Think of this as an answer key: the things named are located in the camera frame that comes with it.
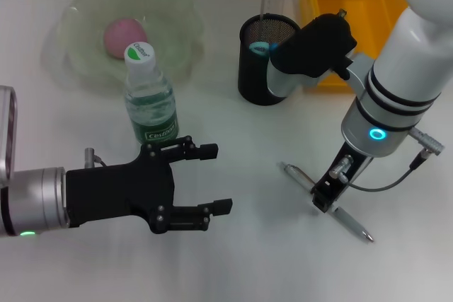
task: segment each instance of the silver pen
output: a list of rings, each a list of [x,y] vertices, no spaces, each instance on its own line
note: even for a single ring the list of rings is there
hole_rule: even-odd
[[[283,170],[285,170],[285,172],[290,175],[292,179],[298,182],[306,191],[311,193],[311,189],[315,185],[315,182],[304,171],[292,164],[281,162],[281,165]],[[367,229],[357,222],[354,217],[349,215],[342,207],[339,207],[334,203],[329,209],[329,212],[357,236],[370,242],[374,242],[373,237],[369,234]]]

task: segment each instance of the white table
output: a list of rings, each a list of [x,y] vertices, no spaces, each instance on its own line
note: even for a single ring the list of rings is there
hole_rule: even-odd
[[[0,83],[18,95],[18,170],[82,168],[88,146],[107,164],[137,155],[122,98],[84,90],[52,68],[52,32],[70,1],[0,0]],[[377,239],[366,244],[317,211],[276,166],[295,163],[320,178],[343,143],[340,122],[352,96],[298,92],[268,108],[246,102],[236,87],[239,29],[260,0],[195,2],[205,51],[190,80],[176,84],[178,116],[182,135],[216,142],[220,152],[215,161],[172,165],[176,204],[231,197],[231,214],[213,219],[206,233],[156,236],[131,216],[0,240],[1,300],[449,301],[453,87],[420,123],[447,145],[439,158],[389,192],[349,189],[341,197]],[[288,16],[296,5],[288,0]],[[357,183],[393,182],[419,149],[407,139]]]

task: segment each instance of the plastic bottle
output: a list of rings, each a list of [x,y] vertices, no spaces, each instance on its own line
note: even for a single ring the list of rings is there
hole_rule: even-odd
[[[179,133],[173,87],[156,63],[154,48],[135,42],[125,50],[125,102],[140,143],[175,139]]]

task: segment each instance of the pink ball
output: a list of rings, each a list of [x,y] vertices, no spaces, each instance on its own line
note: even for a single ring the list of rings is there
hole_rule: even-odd
[[[148,42],[142,25],[135,19],[117,19],[105,29],[105,49],[115,58],[124,59],[126,47],[133,42]]]

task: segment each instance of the black mesh pen holder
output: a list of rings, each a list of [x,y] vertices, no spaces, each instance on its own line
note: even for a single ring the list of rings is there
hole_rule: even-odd
[[[269,50],[273,45],[291,37],[299,26],[291,19],[277,14],[265,14],[248,19],[241,28],[238,89],[241,95],[256,105],[274,105],[285,98],[273,95],[268,89]]]

